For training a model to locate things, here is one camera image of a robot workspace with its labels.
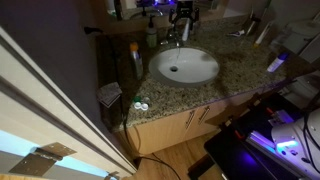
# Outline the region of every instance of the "bathroom sink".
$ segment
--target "bathroom sink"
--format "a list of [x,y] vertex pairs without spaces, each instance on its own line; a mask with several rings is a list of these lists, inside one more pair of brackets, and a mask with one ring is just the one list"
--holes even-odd
[[149,63],[154,79],[173,87],[198,87],[211,82],[219,72],[217,61],[193,48],[176,48],[154,56]]

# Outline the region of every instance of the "blue light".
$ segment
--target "blue light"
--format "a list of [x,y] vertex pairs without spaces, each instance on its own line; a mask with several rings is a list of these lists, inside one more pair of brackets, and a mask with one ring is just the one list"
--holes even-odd
[[298,143],[296,141],[287,141],[287,142],[278,143],[277,147],[282,148],[282,147],[286,147],[286,146],[296,146],[296,145],[298,145]]

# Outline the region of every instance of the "bottle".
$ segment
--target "bottle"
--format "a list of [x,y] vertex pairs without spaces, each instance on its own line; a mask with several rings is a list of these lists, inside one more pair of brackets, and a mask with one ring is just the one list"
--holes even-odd
[[287,60],[289,53],[281,53],[268,67],[268,72],[274,72],[285,60]]
[[147,33],[146,40],[150,48],[154,48],[157,46],[157,29],[153,25],[153,22],[152,22],[153,17],[154,17],[153,15],[150,16],[150,22],[146,29],[146,33]]
[[143,66],[142,66],[142,58],[138,50],[139,50],[138,43],[136,42],[130,43],[130,56],[131,56],[131,62],[132,62],[131,63],[132,69],[137,80],[140,80],[143,75]]

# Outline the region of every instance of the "wooden cabinet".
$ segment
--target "wooden cabinet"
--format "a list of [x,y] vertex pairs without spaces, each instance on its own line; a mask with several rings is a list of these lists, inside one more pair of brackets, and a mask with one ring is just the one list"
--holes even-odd
[[239,116],[247,109],[249,100],[256,93],[260,93],[260,90],[232,96],[199,107],[184,139],[190,140],[213,132],[218,129],[219,124],[227,121],[230,116]]
[[[180,142],[213,132],[230,116],[247,109],[248,100],[261,90],[218,100],[195,109],[128,128],[132,148],[140,155],[150,154]],[[124,132],[119,132],[124,139]]]
[[127,129],[132,148],[141,155],[170,147],[184,141],[185,133],[197,109],[184,111]]

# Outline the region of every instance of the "mirror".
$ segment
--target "mirror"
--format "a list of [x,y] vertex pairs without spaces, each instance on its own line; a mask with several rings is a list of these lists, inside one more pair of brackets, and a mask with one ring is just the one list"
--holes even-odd
[[[114,21],[168,16],[170,9],[176,9],[178,0],[105,0],[107,12]],[[193,9],[201,12],[217,8],[219,0],[193,0]]]

